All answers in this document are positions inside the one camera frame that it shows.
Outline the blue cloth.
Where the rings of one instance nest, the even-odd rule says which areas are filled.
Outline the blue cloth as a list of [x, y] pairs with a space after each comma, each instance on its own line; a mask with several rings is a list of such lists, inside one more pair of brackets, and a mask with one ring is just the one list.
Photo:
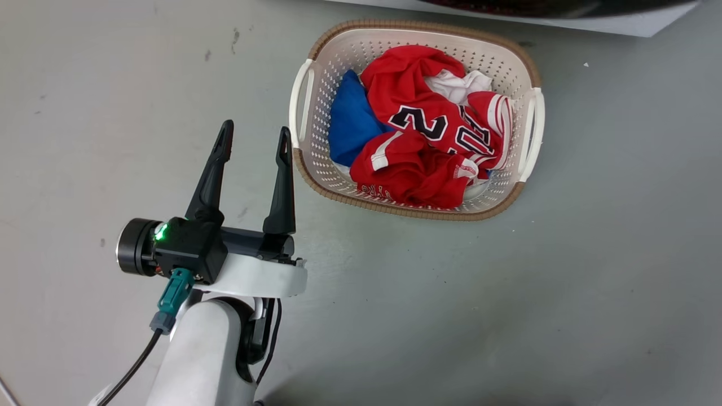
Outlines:
[[372, 112], [358, 75], [346, 71], [330, 108], [328, 147], [333, 162], [351, 167], [371, 139], [392, 130]]

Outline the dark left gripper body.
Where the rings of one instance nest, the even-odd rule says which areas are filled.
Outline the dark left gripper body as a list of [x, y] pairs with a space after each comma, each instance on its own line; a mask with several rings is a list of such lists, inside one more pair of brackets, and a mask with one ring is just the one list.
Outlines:
[[[170, 278], [153, 257], [154, 233], [164, 224], [152, 219], [132, 219], [121, 232], [116, 246], [119, 268], [132, 275]], [[271, 235], [237, 228], [221, 228], [228, 255], [216, 282], [195, 287], [212, 293], [237, 297], [286, 298], [299, 295], [307, 285], [307, 269], [301, 258], [294, 259], [290, 235]]]

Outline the red sports jersey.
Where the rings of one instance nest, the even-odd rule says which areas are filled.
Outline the red sports jersey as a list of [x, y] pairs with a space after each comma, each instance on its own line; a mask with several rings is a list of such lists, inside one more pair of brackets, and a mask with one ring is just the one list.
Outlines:
[[372, 112], [393, 130], [371, 139], [350, 168], [358, 191], [397, 205], [453, 210], [507, 162], [513, 134], [510, 98], [491, 91], [456, 105], [431, 91], [424, 77], [462, 62], [425, 46], [387, 50], [361, 73]]

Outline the white garment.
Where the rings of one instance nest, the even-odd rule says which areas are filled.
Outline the white garment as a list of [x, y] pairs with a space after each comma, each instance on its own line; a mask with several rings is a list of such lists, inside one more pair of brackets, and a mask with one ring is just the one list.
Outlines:
[[442, 69], [435, 76], [424, 77], [428, 88], [456, 104], [469, 106], [470, 94], [492, 90], [492, 79], [480, 71], [472, 71], [463, 77], [456, 76], [448, 69]]

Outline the white washing machine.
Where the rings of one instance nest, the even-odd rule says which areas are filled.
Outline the white washing machine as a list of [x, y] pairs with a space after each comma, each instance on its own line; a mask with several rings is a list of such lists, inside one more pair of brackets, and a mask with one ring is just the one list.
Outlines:
[[575, 16], [570, 18], [551, 16], [498, 15], [490, 11], [470, 11], [445, 5], [434, 5], [423, 0], [323, 0], [323, 2], [352, 3], [364, 7], [394, 8], [395, 10], [422, 11], [439, 15], [467, 16], [477, 19], [513, 21], [570, 30], [584, 30], [607, 34], [621, 34], [635, 38], [652, 38], [655, 34], [680, 20], [700, 4], [691, 0], [681, 5], [657, 8], [650, 11], [634, 11], [615, 16]]

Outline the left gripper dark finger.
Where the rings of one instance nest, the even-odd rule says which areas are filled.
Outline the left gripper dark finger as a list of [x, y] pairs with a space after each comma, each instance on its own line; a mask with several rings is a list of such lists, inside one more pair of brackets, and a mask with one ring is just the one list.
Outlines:
[[224, 166], [231, 157], [233, 132], [233, 121], [230, 119], [224, 121], [191, 197], [185, 214], [186, 219], [214, 224], [224, 222], [219, 204]]
[[288, 127], [281, 127], [275, 154], [276, 179], [271, 207], [263, 221], [263, 233], [291, 235], [296, 233], [296, 194], [294, 193], [292, 142]]

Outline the white perforated laundry basket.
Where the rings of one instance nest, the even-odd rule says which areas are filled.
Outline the white perforated laundry basket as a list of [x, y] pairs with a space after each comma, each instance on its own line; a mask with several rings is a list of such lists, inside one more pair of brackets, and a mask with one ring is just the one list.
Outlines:
[[[513, 103], [513, 134], [505, 167], [459, 208], [397, 205], [364, 195], [335, 166], [328, 146], [330, 108], [343, 74], [361, 72], [390, 48], [436, 48], [492, 78], [492, 88]], [[545, 100], [539, 71], [511, 39], [473, 28], [404, 20], [353, 20], [330, 28], [317, 39], [297, 72], [289, 103], [293, 162], [315, 192], [340, 203], [407, 218], [475, 222], [507, 210], [521, 194], [542, 148]]]

